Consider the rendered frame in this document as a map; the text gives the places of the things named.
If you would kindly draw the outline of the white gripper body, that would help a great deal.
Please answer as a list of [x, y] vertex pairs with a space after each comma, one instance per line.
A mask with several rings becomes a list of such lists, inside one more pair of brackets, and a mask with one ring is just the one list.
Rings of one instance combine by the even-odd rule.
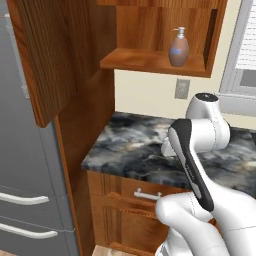
[[176, 155], [174, 149], [172, 148], [172, 146], [170, 144], [168, 137], [164, 138], [163, 144], [161, 146], [161, 152], [164, 157], [172, 157], [172, 156]]

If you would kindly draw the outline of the wooden wall cabinet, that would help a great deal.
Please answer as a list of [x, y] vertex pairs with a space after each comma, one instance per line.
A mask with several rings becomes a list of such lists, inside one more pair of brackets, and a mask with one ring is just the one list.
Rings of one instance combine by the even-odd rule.
[[[228, 0], [96, 0], [116, 11], [116, 48], [100, 61], [108, 69], [193, 77], [212, 73]], [[168, 50], [185, 29], [189, 57], [174, 67]]]

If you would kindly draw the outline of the tall wooden side panel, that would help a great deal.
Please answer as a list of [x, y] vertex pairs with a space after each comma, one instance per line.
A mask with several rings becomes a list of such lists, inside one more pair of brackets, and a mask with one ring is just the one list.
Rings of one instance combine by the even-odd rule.
[[54, 119], [78, 256], [91, 256], [95, 247], [88, 163], [92, 149], [115, 111], [114, 71], [99, 69]]

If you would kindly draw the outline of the grey fridge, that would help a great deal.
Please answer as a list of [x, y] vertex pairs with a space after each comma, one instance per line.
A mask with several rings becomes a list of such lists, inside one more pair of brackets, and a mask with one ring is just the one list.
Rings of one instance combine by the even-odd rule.
[[6, 0], [0, 0], [0, 193], [46, 196], [38, 205], [0, 201], [0, 223], [32, 232], [31, 239], [0, 230], [0, 250], [17, 256], [78, 256], [55, 127], [37, 126]]

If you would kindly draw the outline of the brown soap dispenser bottle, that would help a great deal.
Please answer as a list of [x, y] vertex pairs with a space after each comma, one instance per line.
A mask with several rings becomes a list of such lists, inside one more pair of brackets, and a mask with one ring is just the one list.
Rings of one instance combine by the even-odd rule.
[[182, 67], [189, 56], [189, 45], [185, 37], [185, 28], [177, 28], [178, 34], [173, 40], [169, 50], [169, 61], [172, 66]]

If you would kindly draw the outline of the wooden drawer front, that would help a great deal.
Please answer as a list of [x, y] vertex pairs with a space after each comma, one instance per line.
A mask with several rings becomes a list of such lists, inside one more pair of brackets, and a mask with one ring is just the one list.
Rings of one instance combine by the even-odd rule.
[[88, 185], [91, 204], [93, 206], [110, 205], [116, 207], [135, 207], [152, 211], [155, 200], [138, 198], [134, 193], [141, 189], [142, 193], [163, 196], [187, 192], [187, 189], [154, 184], [121, 176], [88, 171]]

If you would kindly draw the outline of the grey wall outlet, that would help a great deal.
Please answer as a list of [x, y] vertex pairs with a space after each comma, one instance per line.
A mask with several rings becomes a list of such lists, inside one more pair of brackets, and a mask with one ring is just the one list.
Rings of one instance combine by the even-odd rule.
[[176, 82], [175, 98], [186, 99], [188, 97], [190, 81], [186, 79], [178, 79]]

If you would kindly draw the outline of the open wooden cabinet door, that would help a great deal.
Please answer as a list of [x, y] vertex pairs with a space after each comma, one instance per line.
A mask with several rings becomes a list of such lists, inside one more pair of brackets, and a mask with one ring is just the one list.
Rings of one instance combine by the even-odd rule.
[[72, 105], [111, 112], [114, 75], [100, 61], [116, 48], [116, 11], [98, 0], [6, 0], [38, 126]]

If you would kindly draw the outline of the grey framed window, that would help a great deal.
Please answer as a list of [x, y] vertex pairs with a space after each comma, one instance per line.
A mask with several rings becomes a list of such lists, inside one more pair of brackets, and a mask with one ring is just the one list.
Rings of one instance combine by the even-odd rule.
[[242, 0], [217, 96], [224, 113], [256, 117], [256, 0]]

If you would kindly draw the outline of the wooden base cabinet door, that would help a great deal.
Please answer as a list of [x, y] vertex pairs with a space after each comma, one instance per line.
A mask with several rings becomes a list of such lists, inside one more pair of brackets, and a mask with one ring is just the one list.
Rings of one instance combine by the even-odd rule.
[[154, 256], [168, 228], [156, 218], [155, 203], [119, 196], [91, 196], [97, 245], [137, 256]]

